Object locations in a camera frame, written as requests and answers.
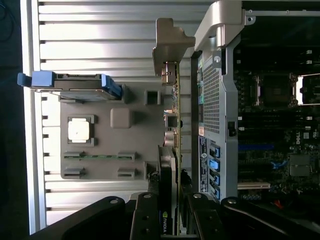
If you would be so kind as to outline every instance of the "cpu socket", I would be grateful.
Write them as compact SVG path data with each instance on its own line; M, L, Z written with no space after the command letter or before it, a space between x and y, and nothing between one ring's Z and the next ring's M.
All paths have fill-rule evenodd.
M285 109L298 104L296 82L292 73L260 74L254 77L256 84L255 105L262 109Z
M68 144L94 146L94 115L68 116Z

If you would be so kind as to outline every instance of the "dark background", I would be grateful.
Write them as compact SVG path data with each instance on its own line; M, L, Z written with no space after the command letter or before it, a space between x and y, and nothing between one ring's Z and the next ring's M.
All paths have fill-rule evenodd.
M20 0L0 0L0 239L29 234Z

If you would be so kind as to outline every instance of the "pcie slot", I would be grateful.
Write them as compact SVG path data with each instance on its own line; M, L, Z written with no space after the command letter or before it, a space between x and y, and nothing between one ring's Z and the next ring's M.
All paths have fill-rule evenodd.
M239 182L238 190L260 190L260 189L270 189L271 184L268 182Z
M269 151L273 150L275 146L273 144L239 144L238 151Z

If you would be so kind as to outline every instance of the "metal bracket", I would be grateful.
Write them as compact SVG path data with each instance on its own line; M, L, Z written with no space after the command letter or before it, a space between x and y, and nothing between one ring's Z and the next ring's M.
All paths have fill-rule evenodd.
M181 27L174 26L172 18L158 18L155 27L156 45L152 50L154 72L156 76L162 76L165 63L179 63L186 50L195 46L196 38L186 36Z
M242 1L218 0L209 7L195 33L194 50L203 51L206 43L216 37L216 46L224 48L245 27L245 10Z

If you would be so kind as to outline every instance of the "ventilation slot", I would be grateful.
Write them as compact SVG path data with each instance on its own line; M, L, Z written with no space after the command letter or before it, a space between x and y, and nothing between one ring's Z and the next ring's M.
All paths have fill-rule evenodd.
M204 130L215 134L219 134L219 81L219 71L212 64L203 71Z

